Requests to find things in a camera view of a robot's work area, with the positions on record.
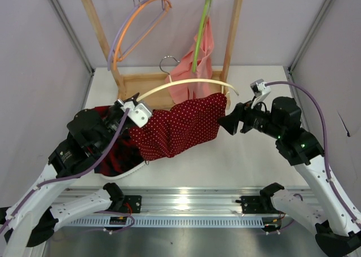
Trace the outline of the cream hanger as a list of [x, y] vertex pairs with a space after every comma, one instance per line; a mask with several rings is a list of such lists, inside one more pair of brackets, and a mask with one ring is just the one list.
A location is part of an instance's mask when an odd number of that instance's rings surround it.
[[237, 96], [239, 96], [239, 92], [235, 89], [234, 86], [227, 83], [226, 81], [222, 81], [222, 78], [221, 78], [222, 73], [223, 73], [223, 71], [213, 70], [211, 79], [192, 78], [192, 79], [185, 79], [185, 80], [179, 80], [179, 81], [171, 81], [167, 84], [163, 84], [161, 86], [153, 88], [152, 90], [140, 95], [138, 97], [138, 101], [144, 100], [145, 98], [149, 97], [150, 95], [160, 92], [161, 90], [168, 89], [169, 87], [172, 87], [172, 86], [193, 84], [193, 83], [207, 83], [207, 84], [219, 85], [219, 86], [221, 86], [221, 93], [223, 93], [225, 96], [227, 96], [229, 93], [228, 91], [226, 91], [226, 88], [233, 90], [235, 92], [235, 94]]

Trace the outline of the red polka dot skirt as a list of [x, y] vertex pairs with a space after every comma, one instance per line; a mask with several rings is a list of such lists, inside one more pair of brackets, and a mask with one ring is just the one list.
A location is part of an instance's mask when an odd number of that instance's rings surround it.
[[214, 93], [189, 99], [170, 110], [154, 110], [145, 126], [129, 130], [130, 137], [146, 161], [173, 158], [214, 140], [219, 131], [218, 119], [225, 116], [226, 105], [226, 96]]

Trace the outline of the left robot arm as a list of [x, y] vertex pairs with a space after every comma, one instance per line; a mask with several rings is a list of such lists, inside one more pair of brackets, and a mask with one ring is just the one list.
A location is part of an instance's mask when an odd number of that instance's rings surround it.
[[134, 98], [115, 101], [105, 115], [95, 109], [78, 112], [67, 124], [67, 138], [51, 153], [35, 183], [13, 206], [1, 208], [3, 256], [23, 256], [27, 247], [44, 243], [63, 226], [89, 214], [120, 212], [125, 196], [115, 183], [77, 201], [59, 205], [54, 201], [105, 159], [124, 130], [143, 126], [151, 115]]

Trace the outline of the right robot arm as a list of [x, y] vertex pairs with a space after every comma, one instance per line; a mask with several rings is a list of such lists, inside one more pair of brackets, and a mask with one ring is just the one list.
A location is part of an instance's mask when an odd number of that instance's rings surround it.
[[218, 123], [231, 135], [255, 129], [274, 138], [279, 154], [303, 177], [321, 206], [309, 206], [275, 182], [259, 192], [268, 210], [301, 224], [327, 256], [346, 256], [360, 248], [360, 212], [332, 175], [319, 141], [301, 127], [301, 109], [293, 98], [275, 98], [269, 111], [262, 111], [260, 104], [238, 103]]

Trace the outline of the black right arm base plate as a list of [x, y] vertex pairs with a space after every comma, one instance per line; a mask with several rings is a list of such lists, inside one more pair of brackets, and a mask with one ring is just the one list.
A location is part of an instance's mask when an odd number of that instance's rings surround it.
[[235, 203], [241, 206], [244, 214], [266, 214], [260, 196], [244, 195], [236, 199]]

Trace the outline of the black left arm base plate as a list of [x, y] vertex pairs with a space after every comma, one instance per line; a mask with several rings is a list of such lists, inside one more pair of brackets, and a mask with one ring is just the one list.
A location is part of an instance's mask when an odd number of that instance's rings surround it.
[[112, 204], [108, 211], [120, 212], [123, 214], [139, 214], [141, 208], [141, 195], [126, 195], [122, 201]]

